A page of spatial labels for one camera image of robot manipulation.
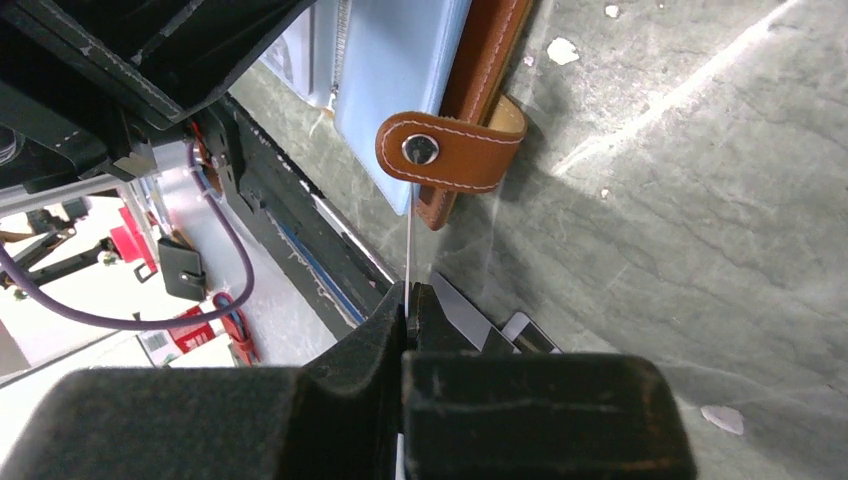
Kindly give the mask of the brown leather card holder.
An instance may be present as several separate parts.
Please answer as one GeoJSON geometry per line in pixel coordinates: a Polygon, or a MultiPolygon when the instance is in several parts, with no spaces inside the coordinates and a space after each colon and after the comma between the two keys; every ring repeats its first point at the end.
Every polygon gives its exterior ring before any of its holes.
{"type": "Polygon", "coordinates": [[[503,78],[529,1],[317,1],[262,62],[334,127],[384,199],[432,230],[493,191],[528,129],[503,78]]]}

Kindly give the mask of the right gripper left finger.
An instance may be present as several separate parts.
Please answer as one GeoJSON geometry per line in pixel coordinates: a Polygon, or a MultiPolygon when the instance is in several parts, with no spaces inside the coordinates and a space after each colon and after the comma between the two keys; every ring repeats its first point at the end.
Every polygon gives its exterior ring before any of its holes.
{"type": "Polygon", "coordinates": [[[94,369],[62,378],[5,479],[392,479],[402,298],[301,367],[94,369]]]}

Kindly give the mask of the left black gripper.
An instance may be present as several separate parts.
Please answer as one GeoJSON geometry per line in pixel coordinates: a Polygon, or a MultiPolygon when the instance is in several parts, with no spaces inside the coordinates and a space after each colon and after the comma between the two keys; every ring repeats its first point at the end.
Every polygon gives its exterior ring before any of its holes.
{"type": "Polygon", "coordinates": [[[155,167],[308,1],[4,1],[2,186],[35,193],[155,167]]]}

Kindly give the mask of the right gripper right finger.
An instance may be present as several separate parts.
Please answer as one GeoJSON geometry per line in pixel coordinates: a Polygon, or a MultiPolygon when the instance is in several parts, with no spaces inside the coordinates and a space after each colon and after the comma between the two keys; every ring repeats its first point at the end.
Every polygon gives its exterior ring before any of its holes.
{"type": "Polygon", "coordinates": [[[692,479],[670,386],[645,358],[451,345],[433,287],[403,289],[410,479],[692,479]]]}

